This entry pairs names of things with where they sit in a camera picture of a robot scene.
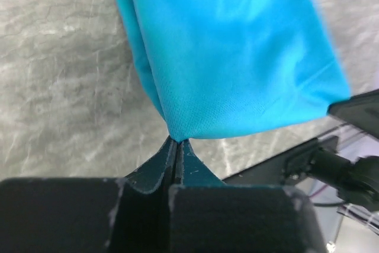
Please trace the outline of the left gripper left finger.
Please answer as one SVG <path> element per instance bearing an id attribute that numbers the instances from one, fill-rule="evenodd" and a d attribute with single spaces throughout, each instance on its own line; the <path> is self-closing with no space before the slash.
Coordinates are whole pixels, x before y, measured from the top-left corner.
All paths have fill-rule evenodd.
<path id="1" fill-rule="evenodd" d="M 178 144 L 125 177 L 1 182 L 2 252 L 164 252 Z"/>

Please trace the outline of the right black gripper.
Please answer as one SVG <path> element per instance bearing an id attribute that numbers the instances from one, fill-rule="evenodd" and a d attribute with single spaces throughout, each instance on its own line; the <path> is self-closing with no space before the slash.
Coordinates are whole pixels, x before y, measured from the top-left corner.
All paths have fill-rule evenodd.
<path id="1" fill-rule="evenodd" d="M 327 114 L 353 125 L 378 139 L 378 89 L 333 103 Z M 337 155 L 327 147 L 337 141 L 333 136 L 325 142 L 310 140 L 292 150 L 283 167 L 283 184 L 294 176 L 312 177 L 337 190 L 339 202 L 314 203 L 315 207 L 339 207 L 347 204 L 378 211 L 378 156 L 359 158 L 356 162 Z"/>

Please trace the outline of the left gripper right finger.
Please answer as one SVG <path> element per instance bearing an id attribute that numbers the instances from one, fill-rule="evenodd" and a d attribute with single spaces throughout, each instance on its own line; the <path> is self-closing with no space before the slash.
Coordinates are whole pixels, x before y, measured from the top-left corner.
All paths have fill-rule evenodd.
<path id="1" fill-rule="evenodd" d="M 178 145 L 168 194 L 171 252 L 325 252 L 309 198 L 281 185 L 227 185 Z"/>

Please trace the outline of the teal t-shirt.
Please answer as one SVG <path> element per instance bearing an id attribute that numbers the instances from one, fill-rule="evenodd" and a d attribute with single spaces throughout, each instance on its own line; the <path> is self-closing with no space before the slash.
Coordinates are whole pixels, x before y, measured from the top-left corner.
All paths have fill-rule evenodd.
<path id="1" fill-rule="evenodd" d="M 304 123 L 350 88 L 312 0 L 117 0 L 137 74 L 171 138 Z"/>

